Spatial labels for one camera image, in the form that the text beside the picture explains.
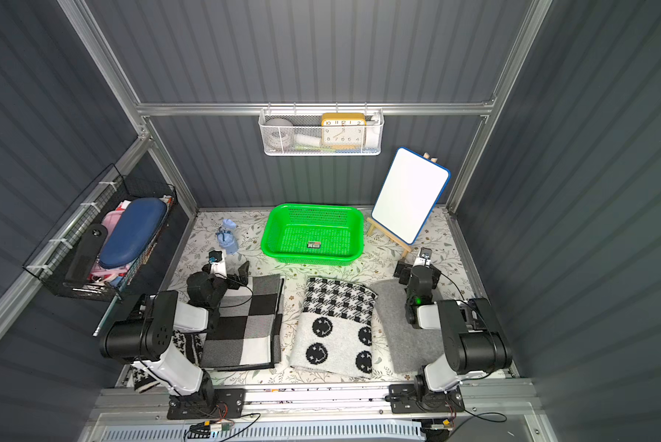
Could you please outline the black white checkered scarf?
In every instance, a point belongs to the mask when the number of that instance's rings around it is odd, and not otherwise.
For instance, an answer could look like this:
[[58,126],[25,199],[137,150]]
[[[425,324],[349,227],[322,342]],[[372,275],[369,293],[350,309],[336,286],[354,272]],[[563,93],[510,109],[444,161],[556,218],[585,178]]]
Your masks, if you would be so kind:
[[281,361],[282,291],[278,274],[257,276],[251,287],[222,297],[217,328],[206,336],[200,364],[217,371],[274,368]]

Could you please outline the grey scarf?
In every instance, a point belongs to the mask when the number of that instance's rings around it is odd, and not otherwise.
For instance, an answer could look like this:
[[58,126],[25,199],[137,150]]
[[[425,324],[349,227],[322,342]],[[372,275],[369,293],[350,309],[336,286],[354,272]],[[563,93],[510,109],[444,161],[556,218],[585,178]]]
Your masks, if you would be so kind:
[[369,287],[376,293],[372,323],[374,371],[386,378],[413,377],[444,355],[441,332],[414,329],[405,318],[405,287],[384,280]]

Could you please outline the smiley houndstooth scarf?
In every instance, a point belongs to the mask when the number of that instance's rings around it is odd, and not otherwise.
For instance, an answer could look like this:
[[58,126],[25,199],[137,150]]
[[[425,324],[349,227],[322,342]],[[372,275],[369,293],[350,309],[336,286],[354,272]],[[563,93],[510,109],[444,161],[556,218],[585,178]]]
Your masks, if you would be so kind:
[[310,277],[290,356],[295,369],[369,379],[376,293],[364,285]]

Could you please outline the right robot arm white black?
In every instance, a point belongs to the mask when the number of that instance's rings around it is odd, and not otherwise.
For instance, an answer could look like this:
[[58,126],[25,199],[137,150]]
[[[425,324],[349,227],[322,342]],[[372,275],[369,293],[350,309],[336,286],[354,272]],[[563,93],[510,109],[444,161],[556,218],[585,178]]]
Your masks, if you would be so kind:
[[461,382],[486,379],[513,362],[512,347],[488,299],[433,298],[442,275],[425,256],[413,264],[401,260],[395,269],[405,287],[408,324],[439,331],[444,348],[435,362],[422,367],[412,390],[390,395],[393,400],[414,401],[422,410],[428,410],[432,401],[459,405],[453,391]]

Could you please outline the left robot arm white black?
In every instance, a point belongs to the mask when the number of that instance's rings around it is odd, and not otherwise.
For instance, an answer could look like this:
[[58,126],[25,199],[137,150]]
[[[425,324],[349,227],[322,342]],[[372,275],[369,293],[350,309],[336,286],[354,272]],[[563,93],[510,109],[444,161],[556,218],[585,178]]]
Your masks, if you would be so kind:
[[100,353],[161,382],[169,392],[169,419],[224,419],[227,403],[215,393],[209,374],[179,351],[174,334],[215,332],[224,295],[248,282],[248,263],[230,276],[212,274],[208,264],[189,277],[188,303],[179,301],[174,290],[114,300],[96,331]]

